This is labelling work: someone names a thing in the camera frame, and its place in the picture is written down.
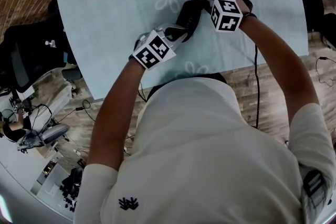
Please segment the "chair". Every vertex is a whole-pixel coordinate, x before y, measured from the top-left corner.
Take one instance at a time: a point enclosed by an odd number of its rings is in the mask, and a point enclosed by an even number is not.
[[[56,48],[46,46],[52,40]],[[67,62],[77,64],[58,12],[40,23],[9,27],[0,51],[0,87],[14,87],[18,92]]]
[[[302,0],[306,15],[307,31],[318,31],[336,48],[333,31],[336,27],[336,14],[324,15],[322,0]]]

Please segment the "fiducial marker cube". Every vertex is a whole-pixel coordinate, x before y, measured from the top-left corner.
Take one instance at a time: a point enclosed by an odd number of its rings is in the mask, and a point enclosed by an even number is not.
[[[145,69],[151,70],[173,58],[176,54],[165,43],[164,39],[155,30],[152,30],[147,38],[140,41],[140,45],[134,51],[133,56]]]
[[[243,14],[236,0],[214,0],[211,20],[216,32],[232,33],[240,25]]]

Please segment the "light blue tablecloth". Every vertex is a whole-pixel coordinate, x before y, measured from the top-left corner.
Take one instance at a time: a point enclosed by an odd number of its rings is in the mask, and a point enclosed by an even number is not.
[[[95,99],[104,98],[121,72],[134,42],[161,23],[174,23],[185,0],[57,0],[65,31],[83,77]],[[302,0],[251,0],[254,13],[300,56],[308,54]],[[240,30],[215,33],[202,13],[194,36],[177,56],[146,72],[144,88],[253,65],[254,44]],[[258,63],[265,62],[259,56]]]

